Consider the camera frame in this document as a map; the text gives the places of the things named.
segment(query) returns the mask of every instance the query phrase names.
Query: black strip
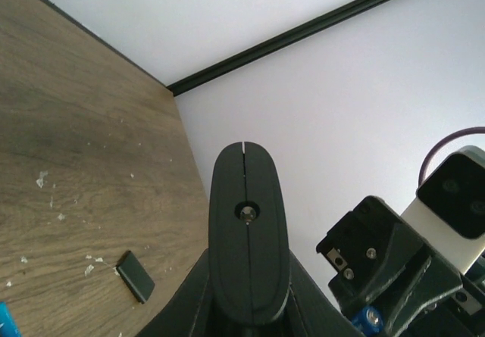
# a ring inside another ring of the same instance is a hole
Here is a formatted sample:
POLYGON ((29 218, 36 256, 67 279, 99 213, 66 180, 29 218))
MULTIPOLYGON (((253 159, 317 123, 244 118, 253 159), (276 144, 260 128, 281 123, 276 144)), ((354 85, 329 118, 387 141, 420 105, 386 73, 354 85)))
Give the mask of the black strip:
POLYGON ((258 60, 259 58, 269 55, 275 51, 292 45, 304 38, 314 35, 326 28, 330 28, 335 24, 341 23, 355 15, 363 13, 369 9, 375 8, 378 5, 388 2, 389 0, 355 0, 347 5, 344 5, 336 10, 321 15, 307 23, 288 30, 285 33, 275 36, 263 43, 255 45, 250 49, 242 51, 238 55, 234 55, 224 61, 214 64, 204 70, 201 70, 191 76, 188 76, 180 81, 172 83, 168 89, 178 96, 200 86, 208 81, 211 81, 219 76, 223 76, 232 70, 236 70, 246 64, 258 60))
POLYGON ((132 60, 130 60, 126 55, 124 55, 123 53, 121 53, 116 48, 112 47, 111 45, 109 45, 103 39, 99 38, 96 34, 94 34, 93 32, 91 32, 90 30, 88 30, 84 25, 82 25, 79 21, 75 20, 68 13, 66 13, 65 11, 62 11, 60 8, 58 8, 57 6, 55 6, 55 4, 53 2, 50 2, 49 0, 40 0, 40 1, 43 2, 44 4, 46 4, 47 6, 49 6, 53 11, 55 11, 58 14, 60 14, 65 19, 69 20, 72 24, 74 24, 76 27, 80 28, 83 32, 89 34, 92 38, 96 39, 98 42, 100 42, 104 46, 106 46, 109 49, 111 49, 114 53, 116 53, 117 55, 119 55, 120 57, 122 57, 125 61, 127 61, 128 63, 130 63, 131 65, 133 65, 137 69, 141 70, 144 74, 146 74, 150 78, 152 78, 155 81, 157 81, 158 83, 160 83, 163 87, 166 87, 166 85, 164 85, 160 80, 158 80, 155 77, 153 77, 153 75, 151 75, 150 73, 148 73, 146 70, 144 70, 143 68, 141 68, 138 64, 136 64, 132 60))

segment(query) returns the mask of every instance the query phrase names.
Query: black plastic mount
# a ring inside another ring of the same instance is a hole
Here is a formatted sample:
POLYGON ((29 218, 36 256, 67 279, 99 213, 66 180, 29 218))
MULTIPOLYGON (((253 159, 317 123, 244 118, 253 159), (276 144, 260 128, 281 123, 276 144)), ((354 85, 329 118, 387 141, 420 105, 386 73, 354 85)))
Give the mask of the black plastic mount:
POLYGON ((317 252, 338 271, 329 287, 347 318, 368 305, 382 313, 379 337, 401 335, 427 307, 462 288, 460 273, 376 197, 348 212, 317 252))

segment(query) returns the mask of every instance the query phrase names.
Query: metal bolt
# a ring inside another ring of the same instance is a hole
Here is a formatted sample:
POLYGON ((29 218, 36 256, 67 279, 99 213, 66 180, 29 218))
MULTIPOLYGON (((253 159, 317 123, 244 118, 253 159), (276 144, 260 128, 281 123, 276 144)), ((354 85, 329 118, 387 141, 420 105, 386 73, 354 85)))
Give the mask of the metal bolt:
POLYGON ((251 222, 255 220, 256 216, 256 210, 251 206, 243 207, 239 215, 240 219, 246 222, 251 222))
POLYGON ((343 277, 346 278, 347 280, 352 280, 354 279, 354 270, 352 269, 345 269, 343 271, 343 277))
POLYGON ((372 309, 369 309, 367 311, 367 320, 374 326, 377 326, 380 322, 379 316, 376 314, 376 312, 372 309))
POLYGON ((369 259, 373 260, 377 257, 377 251, 375 248, 369 248, 367 252, 365 253, 365 256, 367 256, 369 259))

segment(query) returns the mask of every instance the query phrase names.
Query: wooden table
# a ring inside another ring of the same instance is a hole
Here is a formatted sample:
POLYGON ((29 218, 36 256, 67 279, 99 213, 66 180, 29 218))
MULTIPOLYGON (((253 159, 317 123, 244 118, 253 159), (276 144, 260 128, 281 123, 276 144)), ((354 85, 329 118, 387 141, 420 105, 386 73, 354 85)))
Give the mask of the wooden table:
POLYGON ((0 300, 23 336, 135 335, 207 214, 172 94, 41 1, 0 0, 0 300), (147 304, 113 270, 128 249, 147 304))

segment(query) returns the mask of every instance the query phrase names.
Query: white wall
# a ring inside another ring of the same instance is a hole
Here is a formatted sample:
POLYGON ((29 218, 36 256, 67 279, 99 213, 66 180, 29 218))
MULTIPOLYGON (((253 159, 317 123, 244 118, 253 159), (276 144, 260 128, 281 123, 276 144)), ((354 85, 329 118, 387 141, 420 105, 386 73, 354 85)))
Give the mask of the white wall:
MULTIPOLYGON (((393 0, 177 97, 206 190, 225 145, 263 145, 291 248, 328 292, 335 273, 314 250, 328 229, 366 195, 402 212, 428 150, 485 125, 483 8, 393 0)), ((438 161, 466 144, 485 149, 485 137, 451 144, 438 161)))
POLYGON ((352 0, 50 0, 165 84, 352 0))

